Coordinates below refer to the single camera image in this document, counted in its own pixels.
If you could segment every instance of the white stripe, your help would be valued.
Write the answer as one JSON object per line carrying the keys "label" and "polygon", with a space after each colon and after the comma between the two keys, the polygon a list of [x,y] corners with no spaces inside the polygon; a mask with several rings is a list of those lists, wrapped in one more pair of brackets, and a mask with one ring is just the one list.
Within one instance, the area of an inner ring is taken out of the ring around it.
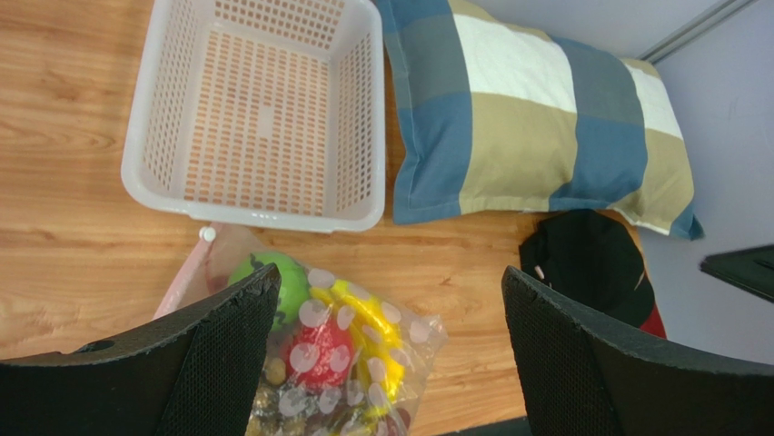
{"label": "white stripe", "polygon": [[645,128],[658,130],[682,139],[680,126],[677,124],[677,119],[672,111],[670,97],[667,95],[664,83],[659,78],[653,77],[639,68],[626,65],[626,69],[629,70],[631,78],[634,79],[634,86],[637,88]]}
{"label": "white stripe", "polygon": [[570,62],[557,44],[468,15],[454,15],[454,23],[472,92],[577,112]]}

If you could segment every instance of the pillow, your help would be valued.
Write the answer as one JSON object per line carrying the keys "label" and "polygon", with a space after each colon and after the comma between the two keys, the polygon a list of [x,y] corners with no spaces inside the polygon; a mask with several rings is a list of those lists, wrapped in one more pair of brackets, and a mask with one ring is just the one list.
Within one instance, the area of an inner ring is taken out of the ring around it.
{"label": "pillow", "polygon": [[651,64],[463,0],[376,0],[406,159],[393,220],[614,209],[695,239],[680,128]]}

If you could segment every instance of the wood grain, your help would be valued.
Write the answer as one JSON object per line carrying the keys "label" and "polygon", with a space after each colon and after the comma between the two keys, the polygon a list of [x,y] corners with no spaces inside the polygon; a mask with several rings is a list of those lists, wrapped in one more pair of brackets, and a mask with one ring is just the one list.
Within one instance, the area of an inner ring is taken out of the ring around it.
{"label": "wood grain", "polygon": [[[144,208],[119,175],[151,0],[7,0],[0,14],[0,358],[151,320],[203,223]],[[388,80],[388,198],[366,233],[256,230],[262,240],[420,314],[450,340],[412,434],[525,413],[500,279],[541,214],[397,227],[403,148]]]}

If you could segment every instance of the plastic bag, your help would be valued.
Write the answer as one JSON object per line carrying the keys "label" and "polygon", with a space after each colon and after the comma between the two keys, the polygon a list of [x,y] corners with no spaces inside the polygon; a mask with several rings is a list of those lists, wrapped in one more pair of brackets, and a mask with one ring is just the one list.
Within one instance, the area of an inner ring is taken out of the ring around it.
{"label": "plastic bag", "polygon": [[242,226],[213,224],[200,236],[156,317],[268,263],[283,277],[246,436],[408,434],[447,340],[440,317],[269,250]]}

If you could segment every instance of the wall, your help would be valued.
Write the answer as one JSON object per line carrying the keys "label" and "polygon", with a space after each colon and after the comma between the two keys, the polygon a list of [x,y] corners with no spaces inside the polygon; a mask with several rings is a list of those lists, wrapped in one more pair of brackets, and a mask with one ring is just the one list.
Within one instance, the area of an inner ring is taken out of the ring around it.
{"label": "wall", "polygon": [[699,271],[709,254],[774,243],[774,2],[758,1],[656,66],[693,168],[707,237],[640,232],[676,341],[774,363],[774,304]]}
{"label": "wall", "polygon": [[496,18],[639,57],[718,0],[472,0]]}

